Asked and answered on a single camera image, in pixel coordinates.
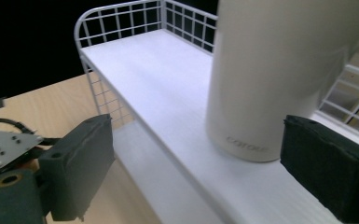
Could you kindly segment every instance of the white shelf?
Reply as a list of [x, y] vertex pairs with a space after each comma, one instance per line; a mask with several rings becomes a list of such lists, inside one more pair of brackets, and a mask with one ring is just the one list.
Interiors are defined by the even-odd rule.
[[115, 131], [115, 149], [163, 223], [340, 223], [279, 161], [243, 161], [211, 143], [204, 130], [211, 55], [165, 30], [81, 55], [136, 117]]

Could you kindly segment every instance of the white wire basket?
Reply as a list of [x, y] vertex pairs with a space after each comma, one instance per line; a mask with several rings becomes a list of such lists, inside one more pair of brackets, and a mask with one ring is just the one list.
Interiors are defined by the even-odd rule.
[[[217, 16], [173, 0], [143, 0], [85, 12], [77, 21], [78, 49], [165, 29], [211, 55]], [[114, 128], [133, 120], [119, 97], [82, 60], [99, 113], [110, 113]], [[359, 131], [359, 67], [347, 64], [319, 107], [324, 115]]]

